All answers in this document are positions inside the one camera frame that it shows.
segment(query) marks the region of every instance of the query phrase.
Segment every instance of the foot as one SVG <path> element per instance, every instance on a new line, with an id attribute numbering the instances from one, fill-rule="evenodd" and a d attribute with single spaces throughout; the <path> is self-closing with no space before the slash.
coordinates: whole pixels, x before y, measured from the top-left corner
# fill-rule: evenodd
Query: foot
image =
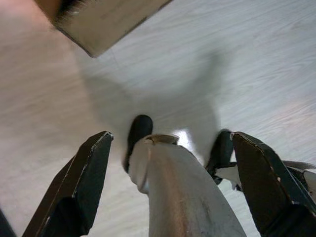
<path id="1" fill-rule="evenodd" d="M 123 161 L 123 168 L 128 173 L 129 168 L 129 158 L 133 153 L 133 149 L 135 144 L 141 140 L 142 138 L 150 135 L 153 132 L 153 121 L 147 115 L 139 115 L 137 116 L 132 126 L 130 127 L 130 131 L 127 139 L 127 152 L 125 159 Z"/>
<path id="2" fill-rule="evenodd" d="M 231 131 L 228 129 L 223 129 L 219 132 L 212 147 L 210 159 L 205 168 L 217 185 L 219 185 L 223 179 L 215 175 L 216 169 L 230 166 L 231 156 L 234 150 L 230 135 Z"/>

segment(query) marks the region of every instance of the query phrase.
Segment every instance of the laminate flooring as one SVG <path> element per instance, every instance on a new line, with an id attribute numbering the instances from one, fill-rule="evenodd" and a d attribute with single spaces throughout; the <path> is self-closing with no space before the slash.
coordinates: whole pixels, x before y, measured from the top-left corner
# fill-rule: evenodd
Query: laminate flooring
<path id="1" fill-rule="evenodd" d="M 316 164 L 316 2 L 174 0 L 97 59 L 31 0 L 0 0 L 0 208 L 21 236 L 59 169 L 101 130 L 115 140 L 90 237 L 148 235 L 148 200 L 121 166 L 133 118 L 203 163 L 221 128 Z M 247 236 L 243 194 L 220 185 Z"/>

